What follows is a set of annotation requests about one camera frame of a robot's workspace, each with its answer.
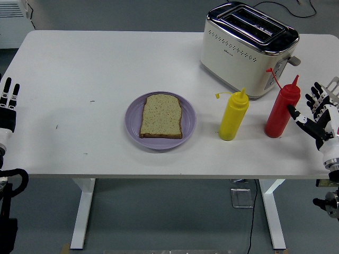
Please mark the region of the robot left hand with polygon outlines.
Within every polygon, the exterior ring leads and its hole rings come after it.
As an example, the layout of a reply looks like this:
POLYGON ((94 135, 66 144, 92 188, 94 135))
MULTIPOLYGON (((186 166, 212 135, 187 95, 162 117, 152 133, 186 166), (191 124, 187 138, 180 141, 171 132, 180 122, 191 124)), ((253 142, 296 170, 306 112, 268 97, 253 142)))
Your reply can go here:
POLYGON ((1 94, 1 155, 5 155, 8 139, 15 131, 17 96, 20 85, 15 84, 12 93, 10 88, 12 84, 11 77, 7 77, 4 89, 1 94))

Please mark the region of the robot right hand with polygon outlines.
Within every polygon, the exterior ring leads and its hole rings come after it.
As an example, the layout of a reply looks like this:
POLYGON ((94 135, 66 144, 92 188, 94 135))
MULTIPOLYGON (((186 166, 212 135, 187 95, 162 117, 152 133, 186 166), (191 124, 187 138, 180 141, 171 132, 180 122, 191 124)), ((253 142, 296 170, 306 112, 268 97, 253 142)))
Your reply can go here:
POLYGON ((287 109, 297 126, 315 139, 316 148, 323 154, 325 168, 334 170, 338 167, 338 97, 315 82, 305 98, 312 120, 292 105, 287 109))

